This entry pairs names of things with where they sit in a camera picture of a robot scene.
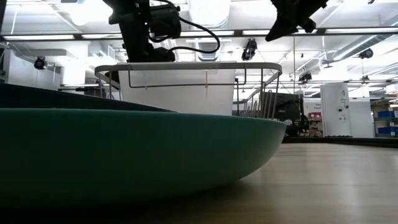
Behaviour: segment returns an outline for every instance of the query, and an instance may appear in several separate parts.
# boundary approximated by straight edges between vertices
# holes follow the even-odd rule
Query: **ceiling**
[[[2,35],[36,35],[36,34],[72,34],[72,33],[102,33],[102,32],[120,32],[118,26],[108,25],[107,7],[101,0],[92,0],[97,3],[90,6],[93,10],[79,11],[74,4],[61,4],[59,1],[41,1],[41,0],[8,0],[5,18],[3,22]],[[187,0],[173,1],[182,7],[181,16],[190,19],[188,12],[189,6]],[[312,19],[317,23],[317,27],[380,27],[386,26],[385,23],[395,17],[398,12],[398,0],[376,0],[373,4],[368,4],[367,0],[329,0],[328,7],[318,10]],[[76,14],[87,14],[85,24],[73,16]],[[217,15],[220,12],[218,6],[208,7],[205,15]],[[270,29],[276,18],[276,9],[270,0],[232,0],[228,20],[225,29],[236,30],[254,30]],[[183,30],[190,30],[191,27],[183,24]],[[353,41],[363,38],[360,35],[328,35],[328,36],[299,36],[283,37],[272,42],[266,42],[263,37],[256,37],[258,52],[251,62],[274,62],[283,67],[281,80],[291,81],[296,75],[300,74],[305,63],[309,60],[319,57],[320,60],[328,59],[326,56],[342,49]],[[190,46],[194,44],[187,43],[195,39],[178,39],[169,41],[170,45]],[[224,38],[220,60],[222,61],[241,61],[243,47],[248,41],[247,38]],[[116,53],[116,60],[123,62],[126,59],[125,52],[121,48],[121,40],[101,40],[85,42],[18,42],[14,45],[18,49],[65,49],[78,58],[86,60],[87,66],[93,68],[101,63],[93,58],[93,54],[98,54],[99,50],[106,50],[112,46]],[[341,62],[333,63],[333,68],[324,68],[320,63],[307,68],[310,70],[313,80],[360,80],[364,74],[370,74],[372,80],[388,80],[398,78],[398,72],[394,69],[387,72],[380,72],[383,68],[397,63],[398,61],[398,36],[392,37],[371,47],[374,51],[374,57],[370,59],[359,59],[351,57]],[[197,61],[197,56],[193,52],[186,50],[178,51],[178,60],[182,62]],[[272,71],[264,71],[266,75],[272,75]],[[92,73],[87,73],[87,78],[93,78]],[[239,98],[249,96],[257,87],[255,82],[260,80],[259,71],[249,73],[250,83],[245,86],[247,90],[239,94]],[[378,83],[369,86],[369,91],[378,91],[385,87],[386,83]],[[286,87],[280,89],[281,92],[292,93],[297,90],[304,90],[309,95],[314,95],[320,91],[319,85],[293,85],[286,84]],[[349,84],[350,90],[362,87],[362,84]]]

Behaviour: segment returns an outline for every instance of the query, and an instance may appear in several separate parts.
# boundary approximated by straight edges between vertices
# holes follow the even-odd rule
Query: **black cable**
[[[155,1],[164,2],[164,3],[171,4],[171,5],[174,6],[174,3],[172,3],[172,2],[170,2],[170,1],[168,1],[168,0],[155,0]],[[203,26],[201,26],[201,25],[198,25],[198,24],[196,24],[196,23],[187,21],[187,20],[185,20],[185,19],[183,19],[183,18],[181,18],[181,17],[180,17],[180,20],[181,20],[182,22],[188,24],[188,25],[191,25],[191,26],[193,26],[193,27],[199,28],[199,29],[201,29],[201,30],[206,31],[207,33],[209,33],[212,37],[214,37],[214,39],[216,39],[216,41],[217,41],[217,48],[214,49],[214,50],[209,50],[209,51],[207,51],[207,50],[195,49],[195,48],[193,48],[193,47],[173,47],[173,48],[171,48],[170,50],[168,50],[167,53],[172,52],[172,51],[174,51],[174,50],[192,50],[192,51],[194,51],[194,52],[199,52],[199,53],[203,53],[203,54],[213,54],[213,53],[217,52],[217,51],[220,49],[220,47],[221,47],[220,39],[219,39],[219,38],[217,37],[217,35],[216,35],[215,33],[213,33],[211,30],[209,30],[209,29],[207,29],[206,27],[203,27]]]

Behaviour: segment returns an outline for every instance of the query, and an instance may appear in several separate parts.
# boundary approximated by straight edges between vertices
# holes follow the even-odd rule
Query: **table surface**
[[[396,224],[398,151],[283,144],[255,173],[189,197],[128,207],[6,213],[14,220],[56,219],[52,223]]]

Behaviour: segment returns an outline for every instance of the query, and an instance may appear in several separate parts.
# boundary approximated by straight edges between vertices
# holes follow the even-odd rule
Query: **green bowl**
[[[285,124],[232,116],[1,109],[0,207],[131,203],[241,179]]]

